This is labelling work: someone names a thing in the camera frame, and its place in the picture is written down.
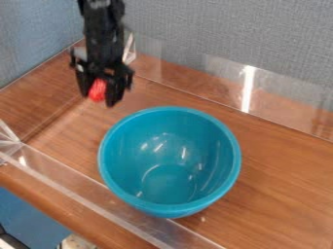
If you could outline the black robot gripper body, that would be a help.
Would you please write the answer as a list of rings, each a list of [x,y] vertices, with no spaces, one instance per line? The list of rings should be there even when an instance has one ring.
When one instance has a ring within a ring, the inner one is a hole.
[[[122,0],[76,0],[82,18],[85,56],[78,48],[70,50],[70,68],[77,79],[90,82],[93,78],[132,81],[133,71],[124,64],[124,3]]]

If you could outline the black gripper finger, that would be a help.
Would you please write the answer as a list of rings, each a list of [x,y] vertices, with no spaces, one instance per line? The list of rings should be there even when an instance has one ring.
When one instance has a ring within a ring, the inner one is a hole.
[[[80,94],[82,97],[86,97],[89,88],[92,86],[93,77],[84,70],[84,68],[81,66],[74,67],[74,76],[76,76],[76,82],[77,82]]]
[[[122,74],[120,76],[105,76],[105,104],[108,107],[113,107],[122,98],[124,92],[130,90],[132,75]]]

